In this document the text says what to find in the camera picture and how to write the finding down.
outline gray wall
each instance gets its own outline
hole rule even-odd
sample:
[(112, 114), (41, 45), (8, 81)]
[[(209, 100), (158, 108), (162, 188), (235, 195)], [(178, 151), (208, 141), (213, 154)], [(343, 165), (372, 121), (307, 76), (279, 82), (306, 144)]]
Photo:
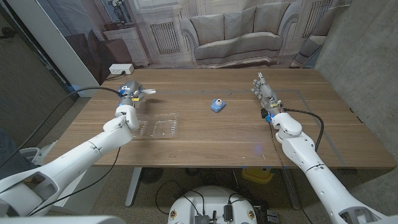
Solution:
[[(341, 8), (315, 68), (398, 161), (398, 2), (353, 0)], [(337, 176), (360, 201), (398, 214), (398, 169)], [(318, 202), (304, 204), (314, 223), (326, 223), (324, 212), (315, 213)]]

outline yellow object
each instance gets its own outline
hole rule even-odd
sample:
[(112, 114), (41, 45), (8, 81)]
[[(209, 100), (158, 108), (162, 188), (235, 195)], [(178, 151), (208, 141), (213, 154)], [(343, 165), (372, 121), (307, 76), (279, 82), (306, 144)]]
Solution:
[(242, 170), (242, 177), (259, 184), (266, 184), (271, 181), (274, 173), (271, 168), (245, 168)]

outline blue object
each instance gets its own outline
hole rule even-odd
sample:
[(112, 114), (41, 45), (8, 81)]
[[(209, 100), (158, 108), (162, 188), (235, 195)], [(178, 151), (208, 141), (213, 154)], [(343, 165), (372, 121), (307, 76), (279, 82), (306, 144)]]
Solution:
[(270, 123), (273, 118), (274, 118), (274, 116), (272, 116), (270, 113), (268, 113), (268, 115), (266, 116), (266, 121), (268, 123)]
[(220, 99), (214, 99), (213, 103), (211, 104), (211, 110), (218, 113), (221, 109), (225, 106), (225, 102)]

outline small blue toy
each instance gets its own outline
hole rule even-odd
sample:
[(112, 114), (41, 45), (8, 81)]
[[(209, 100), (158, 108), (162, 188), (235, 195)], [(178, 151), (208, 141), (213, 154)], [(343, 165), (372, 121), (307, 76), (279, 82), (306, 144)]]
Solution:
[(213, 104), (211, 104), (211, 110), (218, 113), (225, 106), (225, 102), (221, 99), (214, 99)]

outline radiator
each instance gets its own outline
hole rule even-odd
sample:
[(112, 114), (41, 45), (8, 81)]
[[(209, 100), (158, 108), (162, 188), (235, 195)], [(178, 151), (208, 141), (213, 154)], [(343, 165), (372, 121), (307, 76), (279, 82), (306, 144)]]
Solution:
[(312, 3), (310, 17), (308, 18), (307, 26), (305, 27), (303, 37), (310, 36), (311, 32), (315, 29), (325, 12), (330, 7), (330, 4), (331, 0)]
[(179, 52), (177, 36), (175, 35), (173, 22), (150, 25), (155, 37), (157, 49), (161, 54)]

